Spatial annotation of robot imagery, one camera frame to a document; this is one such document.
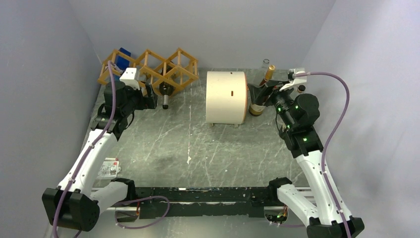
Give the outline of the dark bottle gold foil neck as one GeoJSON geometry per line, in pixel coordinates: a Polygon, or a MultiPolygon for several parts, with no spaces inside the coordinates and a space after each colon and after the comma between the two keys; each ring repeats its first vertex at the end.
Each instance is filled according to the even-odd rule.
{"type": "MultiPolygon", "coordinates": [[[[254,84],[258,86],[262,86],[265,83],[267,83],[269,80],[272,79],[273,73],[275,71],[274,65],[269,65],[266,72],[262,72],[261,70],[256,75],[256,78],[254,79],[254,84]]],[[[258,105],[252,105],[249,106],[249,113],[252,116],[258,117],[260,116],[264,111],[264,106],[258,106],[258,105]]]]}

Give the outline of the dark green bottle silver cap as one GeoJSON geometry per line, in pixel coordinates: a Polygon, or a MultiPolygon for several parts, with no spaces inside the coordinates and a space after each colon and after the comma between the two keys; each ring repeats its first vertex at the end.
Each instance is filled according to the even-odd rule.
{"type": "Polygon", "coordinates": [[[167,110],[169,108],[169,96],[171,96],[174,92],[174,87],[167,83],[167,82],[162,82],[159,85],[159,92],[162,94],[163,96],[163,103],[162,103],[162,108],[164,110],[167,110]]]}

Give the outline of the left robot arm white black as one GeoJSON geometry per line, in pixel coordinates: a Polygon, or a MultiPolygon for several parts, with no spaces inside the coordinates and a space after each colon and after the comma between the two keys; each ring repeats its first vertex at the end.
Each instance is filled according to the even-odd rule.
{"type": "Polygon", "coordinates": [[[131,206],[137,200],[134,181],[114,178],[106,186],[92,191],[108,152],[116,145],[129,118],[136,110],[155,109],[158,96],[146,83],[145,92],[137,81],[109,82],[104,89],[105,101],[99,106],[90,126],[88,140],[65,178],[56,188],[47,188],[42,202],[54,227],[90,231],[100,214],[121,202],[131,206]]]}

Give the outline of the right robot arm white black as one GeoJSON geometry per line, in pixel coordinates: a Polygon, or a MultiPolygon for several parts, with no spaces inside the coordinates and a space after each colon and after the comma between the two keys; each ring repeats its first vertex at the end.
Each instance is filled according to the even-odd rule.
{"type": "Polygon", "coordinates": [[[267,199],[272,205],[283,203],[306,227],[310,238],[355,238],[365,228],[361,218],[354,217],[339,195],[329,172],[323,146],[314,123],[319,118],[319,102],[312,94],[291,97],[293,89],[282,89],[280,82],[262,86],[249,83],[252,104],[274,106],[283,121],[278,128],[292,157],[301,167],[315,202],[305,198],[287,178],[269,184],[267,199]]]}

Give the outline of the clear glass bottle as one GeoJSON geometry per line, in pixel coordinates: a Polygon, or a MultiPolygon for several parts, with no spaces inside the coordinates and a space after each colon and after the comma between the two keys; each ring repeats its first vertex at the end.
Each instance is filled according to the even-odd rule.
{"type": "Polygon", "coordinates": [[[266,72],[269,67],[270,60],[269,59],[263,59],[262,65],[261,65],[261,71],[266,72]]]}

